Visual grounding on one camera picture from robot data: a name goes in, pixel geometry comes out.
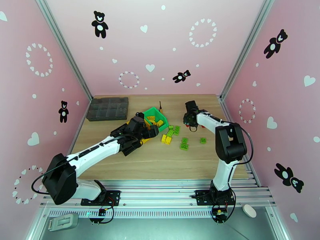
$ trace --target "wooden tabletop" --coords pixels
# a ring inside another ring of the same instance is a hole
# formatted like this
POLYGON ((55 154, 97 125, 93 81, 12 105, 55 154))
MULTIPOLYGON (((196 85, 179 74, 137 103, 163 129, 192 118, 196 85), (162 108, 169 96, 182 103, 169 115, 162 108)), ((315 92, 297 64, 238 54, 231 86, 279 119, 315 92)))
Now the wooden tabletop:
MULTIPOLYGON (((96 96, 95 98, 114 97, 96 96)), ((185 103, 195 100, 199 109, 205 109, 216 117, 224 114, 215 95, 153 95, 128 96, 128 120, 136 112, 144 112, 151 107, 159 107, 161 101, 163 114, 169 124, 181 126, 180 134, 173 135, 170 145, 161 143, 161 137, 168 129, 147 141, 128 156, 122 152, 110 156, 86 170, 81 179, 86 180, 152 180, 152 179, 212 179, 218 166, 218 156, 215 151, 214 134, 206 128, 198 128, 197 132, 183 124, 186 113, 185 103), (189 150, 179 148, 181 139, 189 139, 189 150), (200 138, 207 139, 206 144, 200 143, 200 138)), ((73 148, 73 153, 84 150, 103 140, 112 130, 126 121, 89 122, 87 119, 80 130, 73 148)), ((234 178, 248 178, 243 165, 237 166, 234 178)))

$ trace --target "lego brick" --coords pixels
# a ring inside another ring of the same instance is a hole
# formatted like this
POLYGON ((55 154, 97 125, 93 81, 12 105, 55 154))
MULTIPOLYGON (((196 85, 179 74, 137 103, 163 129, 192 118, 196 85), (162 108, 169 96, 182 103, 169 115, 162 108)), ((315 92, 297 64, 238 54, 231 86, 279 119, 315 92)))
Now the lego brick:
POLYGON ((181 142, 182 142, 183 144, 187 144, 187 143, 188 143, 188 139, 187 139, 187 138, 182 138, 181 142))
POLYGON ((171 137, 167 137, 167 138, 166 138, 166 142, 165 142, 165 143, 166 143, 166 144, 170 144, 171 140, 172 140, 172 138, 171 138, 171 137))
POLYGON ((201 138, 201 139, 200 139, 200 143, 201 143, 201 144, 205 144, 206 142, 207 142, 207 139, 206 139, 206 138, 201 138))
POLYGON ((174 131, 170 129, 169 132, 167 133, 167 137, 172 137, 173 134, 174 134, 174 131))
POLYGON ((180 149, 181 149, 181 150, 188 150, 188 149, 189 149, 189 145, 187 145, 187 144, 180 144, 180 149))
POLYGON ((162 136, 161 142, 162 142, 162 143, 165 143, 165 142, 166 142, 166 138, 167 138, 167 136, 164 134, 164 135, 162 136))

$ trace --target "toy block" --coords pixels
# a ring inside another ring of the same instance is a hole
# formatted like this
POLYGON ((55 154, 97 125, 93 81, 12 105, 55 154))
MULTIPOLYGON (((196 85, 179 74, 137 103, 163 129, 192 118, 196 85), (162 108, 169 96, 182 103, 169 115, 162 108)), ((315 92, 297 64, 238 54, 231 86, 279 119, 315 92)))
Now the toy block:
POLYGON ((187 143, 188 143, 188 139, 187 139, 187 138, 182 138, 181 142, 182 142, 183 144, 187 144, 187 143))
POLYGON ((206 142, 207 142, 207 139, 206 139, 206 138, 201 138, 201 139, 200 139, 200 143, 201 143, 201 144, 205 144, 206 142))
POLYGON ((162 143, 165 143, 165 142, 166 142, 166 138, 167 138, 167 136, 164 134, 164 135, 162 136, 161 142, 162 142, 162 143))
POLYGON ((171 138, 171 137, 167 137, 167 138, 166 138, 166 142, 165 142, 165 143, 166 143, 166 144, 170 144, 171 140, 172 140, 172 138, 171 138))
POLYGON ((174 134, 174 131, 170 129, 169 132, 167 133, 167 137, 172 137, 173 134, 174 134))
POLYGON ((181 150, 188 150, 188 149, 189 149, 189 145, 187 145, 187 144, 180 144, 180 149, 181 149, 181 150))
POLYGON ((179 135, 180 133, 180 126, 176 126, 176 129, 174 130, 174 135, 179 135))

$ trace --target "pink backdrop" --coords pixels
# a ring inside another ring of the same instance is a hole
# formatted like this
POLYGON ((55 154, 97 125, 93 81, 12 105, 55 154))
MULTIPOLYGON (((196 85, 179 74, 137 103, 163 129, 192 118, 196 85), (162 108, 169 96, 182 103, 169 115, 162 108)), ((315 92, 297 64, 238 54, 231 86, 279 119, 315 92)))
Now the pink backdrop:
POLYGON ((319 7, 320 0, 276 0, 226 100, 253 139, 254 168, 295 240, 320 234, 319 7), (264 49, 281 29, 288 38, 267 59, 264 49), (301 193, 282 184, 276 163, 304 182, 301 193))
POLYGON ((263 2, 47 1, 93 95, 219 94, 263 2), (94 11, 105 14, 104 39, 94 11), (174 83, 186 70, 191 76, 174 83))
POLYGON ((0 0, 0 33, 0 238, 17 240, 39 207, 32 181, 67 153, 89 101, 35 0, 0 0))

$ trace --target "white heart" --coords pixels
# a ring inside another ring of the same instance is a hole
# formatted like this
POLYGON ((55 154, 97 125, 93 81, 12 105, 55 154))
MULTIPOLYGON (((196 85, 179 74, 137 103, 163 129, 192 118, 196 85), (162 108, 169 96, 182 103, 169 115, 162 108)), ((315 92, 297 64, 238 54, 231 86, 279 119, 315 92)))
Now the white heart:
POLYGON ((39 135, 38 135, 38 133, 37 133, 37 132, 33 132, 33 133, 31 134, 31 138, 28 139, 28 142, 27 142, 27 143, 28 143, 29 146, 35 146, 35 145, 39 144, 40 141, 39 141, 39 135))
POLYGON ((267 121, 267 128, 276 129, 278 124, 274 121, 273 117, 269 117, 267 121))
POLYGON ((290 214, 290 218, 291 218, 292 220, 294 220, 295 222, 298 222, 298 218, 297 218, 297 216, 296 216, 295 213, 291 213, 291 214, 290 214))
POLYGON ((149 71, 149 72, 152 72, 155 68, 155 65, 154 64, 147 64, 146 65, 146 69, 149 71))
POLYGON ((310 77, 309 75, 306 75, 304 77, 304 86, 311 86, 314 82, 316 82, 316 79, 314 77, 310 77))
POLYGON ((0 20, 8 21, 6 15, 2 11, 0 11, 0 20))
POLYGON ((147 25, 141 26, 140 30, 142 30, 142 32, 144 32, 144 33, 147 33, 148 26, 147 25))

